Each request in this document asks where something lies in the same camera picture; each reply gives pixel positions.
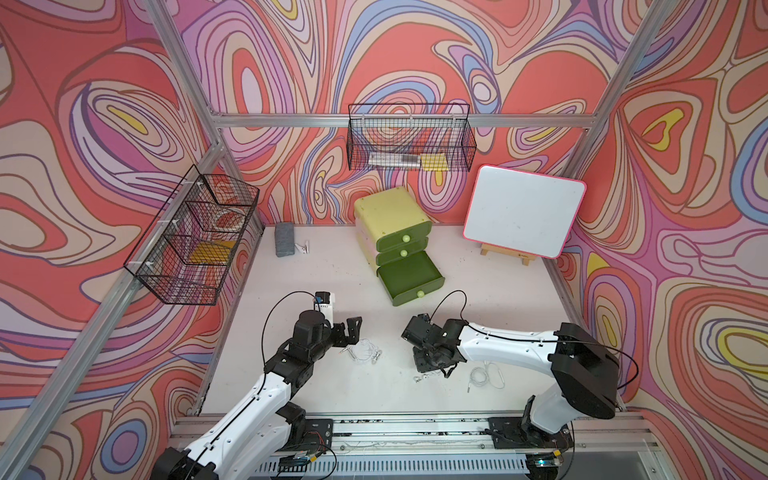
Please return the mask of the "green yellow drawer cabinet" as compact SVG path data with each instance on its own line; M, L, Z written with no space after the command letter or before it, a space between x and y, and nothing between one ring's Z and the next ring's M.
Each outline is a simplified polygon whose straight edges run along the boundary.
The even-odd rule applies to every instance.
M427 253L433 223L404 187L354 203L357 240L393 306L443 287L445 278Z

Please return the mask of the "white earphones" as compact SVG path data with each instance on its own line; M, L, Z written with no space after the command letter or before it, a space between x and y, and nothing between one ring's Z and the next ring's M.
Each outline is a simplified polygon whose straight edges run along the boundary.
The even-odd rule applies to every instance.
M467 392L485 387L496 390L503 390L506 387L503 372L494 362L484 361L481 366L474 367L469 374Z
M448 379L452 375L452 372L450 370L435 370L435 371L429 371L429 372L421 372L417 373L413 377L413 381L415 383L421 383L427 380L432 379Z
M342 349L357 364L375 365L382 355L382 350L367 338L360 339L354 345Z

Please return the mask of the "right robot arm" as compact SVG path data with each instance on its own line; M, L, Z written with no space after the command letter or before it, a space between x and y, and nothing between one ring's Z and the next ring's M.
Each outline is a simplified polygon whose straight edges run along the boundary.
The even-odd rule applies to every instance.
M497 448L568 449L566 431L580 417L616 416L620 364L609 349L582 327L564 322L559 329L518 332L493 329L464 319L440 326L427 314L411 318L402 338L412 345L421 373L449 377L461 363L495 362L550 376L554 384L526 402L519 417L494 417L487 434Z

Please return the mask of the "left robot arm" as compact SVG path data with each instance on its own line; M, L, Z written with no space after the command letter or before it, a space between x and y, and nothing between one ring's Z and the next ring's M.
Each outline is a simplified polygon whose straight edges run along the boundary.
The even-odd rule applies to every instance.
M323 311L302 312L255 386L197 440L182 450L167 448L149 478L250 478L272 454L304 435L305 410L292 398L329 349L358 343L362 323L361 317L331 323Z

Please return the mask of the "grey whiteboard eraser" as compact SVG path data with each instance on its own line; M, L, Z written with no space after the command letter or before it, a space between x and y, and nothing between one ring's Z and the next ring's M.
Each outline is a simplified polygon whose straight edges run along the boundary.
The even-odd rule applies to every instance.
M295 254L295 231L291 222L280 222L274 230L275 255L284 258Z

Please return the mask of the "wooden whiteboard easel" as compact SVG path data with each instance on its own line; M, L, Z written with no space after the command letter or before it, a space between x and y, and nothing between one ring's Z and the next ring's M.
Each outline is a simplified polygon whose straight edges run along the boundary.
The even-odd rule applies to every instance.
M488 253L497 253L501 255L515 257L520 259L524 266L529 266L531 262L537 259L537 256L534 254L529 254L526 252L505 248L505 247L499 247L495 245L490 245L486 243L481 244L480 252L482 256L486 256Z

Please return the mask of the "green circuit board left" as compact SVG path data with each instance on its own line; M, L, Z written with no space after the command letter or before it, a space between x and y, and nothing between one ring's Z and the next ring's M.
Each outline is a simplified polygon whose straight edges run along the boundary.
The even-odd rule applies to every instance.
M279 472L306 471L309 466L317 460L316 455L304 456L285 456L278 462Z

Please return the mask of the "green circuit board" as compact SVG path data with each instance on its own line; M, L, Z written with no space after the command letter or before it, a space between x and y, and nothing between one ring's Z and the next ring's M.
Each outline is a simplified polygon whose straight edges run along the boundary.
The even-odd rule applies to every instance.
M562 458L560 454L555 453L528 454L526 456L526 464L529 469L559 469L562 465Z
M306 471L309 466L317 460L316 455L304 456L285 456L278 462L279 472Z

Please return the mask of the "green circuit board right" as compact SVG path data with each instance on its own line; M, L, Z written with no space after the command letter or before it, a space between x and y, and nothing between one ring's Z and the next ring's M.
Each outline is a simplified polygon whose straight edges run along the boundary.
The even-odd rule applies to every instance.
M528 454L526 456L526 464L529 469L559 469L562 465L562 458L560 454L555 453Z

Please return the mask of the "yellow item in left basket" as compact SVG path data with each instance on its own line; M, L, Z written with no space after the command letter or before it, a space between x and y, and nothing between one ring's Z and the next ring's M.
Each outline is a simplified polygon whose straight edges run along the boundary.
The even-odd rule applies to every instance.
M186 261L192 265L226 265L234 246L234 241L199 241L190 247Z

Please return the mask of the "yellow item in basket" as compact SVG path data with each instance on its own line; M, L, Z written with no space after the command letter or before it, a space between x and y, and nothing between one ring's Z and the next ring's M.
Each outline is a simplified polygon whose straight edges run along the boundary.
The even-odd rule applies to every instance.
M444 172L450 170L448 158L444 153L420 154L419 162L423 171Z
M190 247L186 261L192 265L226 265L234 246L234 241L199 241Z

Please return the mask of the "pink framed whiteboard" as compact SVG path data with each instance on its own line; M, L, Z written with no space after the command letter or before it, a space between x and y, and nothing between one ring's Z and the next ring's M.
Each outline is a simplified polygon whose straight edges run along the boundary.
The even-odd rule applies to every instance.
M476 176L463 237L555 259L586 191L581 180L484 165Z

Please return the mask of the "yellow item in back basket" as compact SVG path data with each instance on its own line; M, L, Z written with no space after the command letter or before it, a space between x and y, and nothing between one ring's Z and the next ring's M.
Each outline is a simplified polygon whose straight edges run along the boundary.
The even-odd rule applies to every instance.
M420 154L419 162L423 171L444 172L450 170L448 158L444 153Z

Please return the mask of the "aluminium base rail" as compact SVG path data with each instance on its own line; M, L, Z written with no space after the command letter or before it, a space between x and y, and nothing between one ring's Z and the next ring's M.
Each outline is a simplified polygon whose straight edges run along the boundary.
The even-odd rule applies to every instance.
M568 449L497 448L487 434L494 417L520 411L305 414L304 435L272 454L248 479L673 479L671 462L639 414L611 420L578 418L566 431ZM170 447L184 449L219 419L180 421ZM559 469L529 469L528 454L560 454ZM306 471L279 472L285 456L316 455Z

